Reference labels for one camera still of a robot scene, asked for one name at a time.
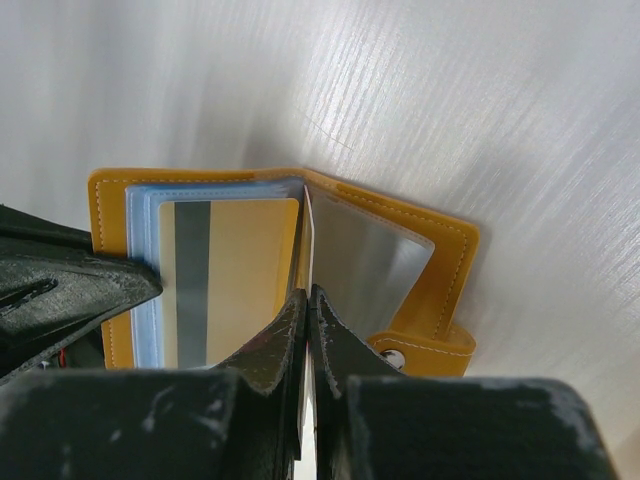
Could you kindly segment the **gold VIP card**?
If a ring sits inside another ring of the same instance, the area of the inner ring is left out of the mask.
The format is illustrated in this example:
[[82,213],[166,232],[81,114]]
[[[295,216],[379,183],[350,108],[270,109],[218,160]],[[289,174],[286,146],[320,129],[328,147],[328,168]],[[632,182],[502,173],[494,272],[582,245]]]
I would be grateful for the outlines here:
[[314,374],[312,349],[310,345],[310,300],[313,280],[315,232],[311,196],[307,187],[303,188],[300,222],[301,232],[296,267],[296,287],[305,291],[306,310],[304,314],[303,364],[298,415],[300,458],[295,460],[293,465],[293,478],[295,480],[317,478]]

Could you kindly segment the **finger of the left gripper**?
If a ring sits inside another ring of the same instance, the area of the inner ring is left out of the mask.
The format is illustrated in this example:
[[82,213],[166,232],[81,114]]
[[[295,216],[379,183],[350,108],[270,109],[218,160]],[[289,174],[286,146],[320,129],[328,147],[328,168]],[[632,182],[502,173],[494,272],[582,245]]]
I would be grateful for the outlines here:
[[96,254],[88,232],[1,208],[1,381],[157,297],[158,275]]

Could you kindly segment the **gold magnetic stripe card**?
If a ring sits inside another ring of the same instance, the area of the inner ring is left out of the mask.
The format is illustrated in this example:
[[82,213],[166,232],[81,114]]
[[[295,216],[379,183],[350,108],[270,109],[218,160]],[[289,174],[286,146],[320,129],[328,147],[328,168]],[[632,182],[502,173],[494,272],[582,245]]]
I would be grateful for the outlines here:
[[294,198],[159,206],[162,367],[216,365],[275,318],[288,292],[298,212]]

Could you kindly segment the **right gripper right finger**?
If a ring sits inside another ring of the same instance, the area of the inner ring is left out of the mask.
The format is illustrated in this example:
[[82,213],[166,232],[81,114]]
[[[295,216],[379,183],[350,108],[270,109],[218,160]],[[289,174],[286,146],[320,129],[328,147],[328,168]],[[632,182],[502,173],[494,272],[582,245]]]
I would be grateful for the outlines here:
[[407,376],[310,300],[321,479],[613,479],[591,411],[542,378]]

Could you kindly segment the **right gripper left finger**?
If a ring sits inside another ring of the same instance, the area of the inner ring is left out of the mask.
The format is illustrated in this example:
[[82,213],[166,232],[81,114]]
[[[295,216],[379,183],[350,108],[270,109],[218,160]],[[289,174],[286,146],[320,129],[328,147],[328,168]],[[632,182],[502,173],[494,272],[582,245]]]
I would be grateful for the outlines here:
[[1,390],[5,479],[289,479],[306,293],[210,369],[31,373]]

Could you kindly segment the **orange leather card holder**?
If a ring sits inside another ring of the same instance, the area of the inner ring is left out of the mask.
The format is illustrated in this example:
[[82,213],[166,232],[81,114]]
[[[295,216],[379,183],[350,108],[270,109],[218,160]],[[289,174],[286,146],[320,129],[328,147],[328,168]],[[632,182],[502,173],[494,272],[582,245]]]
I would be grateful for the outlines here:
[[91,173],[91,237],[97,253],[126,252],[125,190],[138,184],[231,184],[297,177],[314,189],[400,225],[435,244],[435,251],[390,327],[368,338],[379,353],[403,354],[411,376],[461,376],[476,347],[453,322],[479,243],[478,229],[463,220],[303,168],[215,171],[104,168]]

